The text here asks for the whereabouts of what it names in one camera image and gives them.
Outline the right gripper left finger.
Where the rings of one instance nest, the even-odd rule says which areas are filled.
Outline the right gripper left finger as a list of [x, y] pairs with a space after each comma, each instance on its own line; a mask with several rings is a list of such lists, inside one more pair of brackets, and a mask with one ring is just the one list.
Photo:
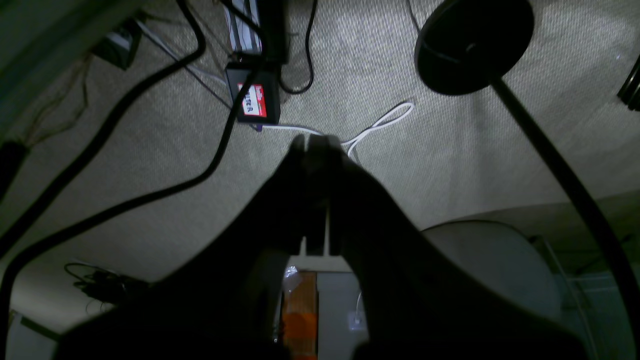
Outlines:
[[57, 360], [290, 360], [274, 342], [284, 272], [304, 234], [302, 135], [212, 243], [142, 295], [64, 334]]

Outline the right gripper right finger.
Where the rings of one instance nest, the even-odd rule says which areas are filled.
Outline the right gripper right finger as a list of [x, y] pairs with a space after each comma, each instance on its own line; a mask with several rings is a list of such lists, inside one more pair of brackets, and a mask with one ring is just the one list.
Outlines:
[[368, 340], [355, 360], [586, 360], [555, 321], [489, 289], [409, 221], [336, 137], [310, 136], [310, 190], [328, 211], [330, 255], [356, 276]]

